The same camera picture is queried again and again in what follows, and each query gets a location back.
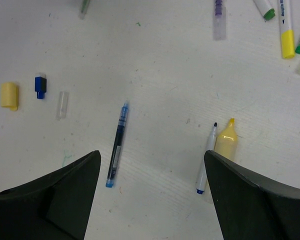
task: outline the white desk surface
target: white desk surface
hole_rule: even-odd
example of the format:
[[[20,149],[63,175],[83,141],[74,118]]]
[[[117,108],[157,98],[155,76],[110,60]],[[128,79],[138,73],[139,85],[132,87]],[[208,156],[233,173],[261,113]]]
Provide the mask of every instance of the white desk surface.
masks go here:
[[[278,15],[278,4],[271,0]],[[212,40],[213,0],[0,0],[0,191],[100,150],[86,240],[221,240],[214,206],[195,193],[209,131],[236,119],[236,162],[300,188],[300,56],[281,59],[279,20],[231,0],[227,40]],[[293,1],[296,42],[300,0]],[[35,73],[46,73],[45,100]],[[69,91],[56,120],[59,91]],[[105,182],[121,107],[131,109],[117,175]]]

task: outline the yellow marker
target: yellow marker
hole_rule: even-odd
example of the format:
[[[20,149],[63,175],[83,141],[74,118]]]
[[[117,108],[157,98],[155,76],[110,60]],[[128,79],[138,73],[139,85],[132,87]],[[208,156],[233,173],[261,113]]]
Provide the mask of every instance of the yellow marker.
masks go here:
[[[228,126],[219,134],[216,139],[214,151],[225,158],[234,161],[238,137],[235,131],[235,119],[231,118]]]
[[[281,50],[284,59],[295,57],[295,36],[292,28],[290,0],[278,0]]]
[[[18,86],[13,82],[5,82],[1,85],[1,107],[11,111],[18,110]]]

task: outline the yellow cap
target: yellow cap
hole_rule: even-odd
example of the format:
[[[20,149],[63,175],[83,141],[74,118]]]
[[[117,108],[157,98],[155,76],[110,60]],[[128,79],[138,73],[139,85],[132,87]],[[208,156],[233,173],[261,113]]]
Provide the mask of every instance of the yellow cap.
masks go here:
[[[238,145],[238,136],[235,131],[235,119],[231,118],[228,126],[220,132],[216,139],[214,151],[225,158],[234,161]]]
[[[5,82],[1,85],[1,107],[11,111],[18,110],[18,86],[13,82]]]
[[[292,59],[295,57],[295,37],[292,29],[281,34],[281,50],[284,59]]]

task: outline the white marker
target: white marker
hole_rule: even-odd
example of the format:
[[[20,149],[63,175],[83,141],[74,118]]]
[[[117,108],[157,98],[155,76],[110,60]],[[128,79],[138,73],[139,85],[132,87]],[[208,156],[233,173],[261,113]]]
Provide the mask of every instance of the white marker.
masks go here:
[[[206,153],[206,151],[215,149],[215,144],[216,144],[216,140],[217,140],[216,131],[217,131],[217,123],[215,122],[213,125],[213,128],[211,130],[210,136],[208,138],[208,141],[206,142],[204,153]],[[204,193],[204,191],[206,189],[207,179],[208,179],[204,157],[205,157],[205,155],[203,155],[201,166],[200,166],[200,172],[199,172],[198,178],[196,179],[195,187],[196,187],[197,194]]]
[[[278,0],[281,50],[284,59],[295,56],[295,37],[292,28],[290,0]]]
[[[271,6],[269,0],[253,0],[256,7],[259,9],[262,17],[269,21],[272,19],[276,14],[274,8]]]

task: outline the blue cap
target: blue cap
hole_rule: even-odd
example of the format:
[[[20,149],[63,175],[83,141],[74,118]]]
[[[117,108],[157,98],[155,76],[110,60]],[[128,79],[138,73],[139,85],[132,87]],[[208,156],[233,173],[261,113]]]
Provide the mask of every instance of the blue cap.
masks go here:
[[[204,191],[197,189],[197,190],[196,190],[196,193],[197,193],[197,194],[204,194]]]
[[[37,99],[44,99],[47,92],[47,79],[46,75],[38,73],[34,78],[34,91],[36,92]]]
[[[114,186],[114,180],[111,180],[111,179],[107,179],[106,180],[106,183],[105,183],[105,186],[107,188],[112,188]]]

